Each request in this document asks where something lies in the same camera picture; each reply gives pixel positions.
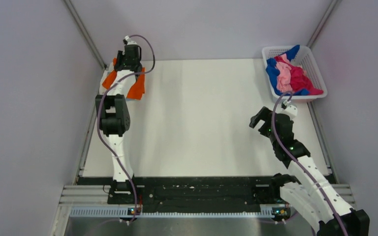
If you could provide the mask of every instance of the white wall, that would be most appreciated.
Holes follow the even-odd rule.
[[[264,46],[306,44],[330,2],[73,0],[105,62],[127,34],[147,37],[158,60],[260,58]]]
[[[48,235],[101,69],[61,0],[0,0],[0,235]]]
[[[378,235],[378,1],[343,1],[313,51],[328,89],[316,107],[335,168]]]

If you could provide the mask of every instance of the laundry basket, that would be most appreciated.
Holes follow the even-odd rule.
[[[274,47],[265,47],[261,50],[263,54],[264,67],[267,68],[267,59],[274,58],[280,54],[283,54],[287,50],[293,48],[294,46],[274,46]],[[322,98],[327,95],[327,87],[322,79],[321,72],[318,69],[315,58],[312,55],[312,51],[307,46],[300,46],[298,53],[295,58],[290,62],[292,65],[298,66],[301,65],[304,70],[307,72],[307,77],[311,80],[312,84],[316,89],[324,91],[320,95],[307,95],[307,96],[293,96],[292,100],[296,102],[310,102],[317,98]],[[267,75],[267,82],[271,91],[272,100],[276,102],[279,98],[270,83],[269,76]]]

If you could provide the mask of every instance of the metal floor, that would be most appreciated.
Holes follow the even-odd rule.
[[[298,216],[286,225],[259,223],[258,219],[138,219],[130,226],[112,221],[92,230],[107,218],[70,218],[65,236],[311,236],[311,227]]]

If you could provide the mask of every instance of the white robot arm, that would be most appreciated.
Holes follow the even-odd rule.
[[[118,190],[126,189],[126,182],[128,177],[122,170],[117,161],[117,158],[123,164],[125,171],[130,177],[133,176],[133,170],[129,163],[129,158],[124,153],[124,133],[130,127],[130,117],[126,105],[126,95],[130,88],[134,85],[138,76],[133,75],[142,71],[141,61],[141,47],[131,40],[128,36],[124,39],[124,51],[118,51],[116,64],[111,70],[115,70],[117,75],[112,82],[112,86],[108,91],[106,98],[103,100],[103,109],[98,120],[99,127],[103,131],[104,141],[116,153],[112,154],[112,161],[114,165],[113,180],[118,183]],[[98,109],[102,94],[106,89],[102,86],[99,89],[100,95],[96,96],[96,108]]]
[[[288,202],[307,220],[318,236],[343,236],[341,223],[349,236],[367,236],[369,217],[364,210],[356,211],[334,190],[324,175],[316,167],[309,151],[295,140],[292,132],[293,121],[298,109],[290,102],[283,102],[283,111],[275,114],[275,127],[279,139],[297,162],[283,150],[272,132],[272,111],[263,107],[251,118],[250,127],[255,128],[260,120],[265,123],[259,128],[260,134],[270,138],[276,157],[283,162],[290,175],[277,174],[272,179],[271,195],[275,199]],[[329,204],[339,215],[341,223],[334,216]]]

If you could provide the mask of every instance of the white table surface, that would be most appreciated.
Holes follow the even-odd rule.
[[[151,62],[143,63],[146,68]],[[273,109],[262,59],[157,61],[146,94],[127,102],[126,153],[136,177],[272,176],[287,174],[268,138],[250,118]],[[328,174],[311,115],[297,104],[293,132]],[[93,130],[83,177],[111,177],[111,154]]]

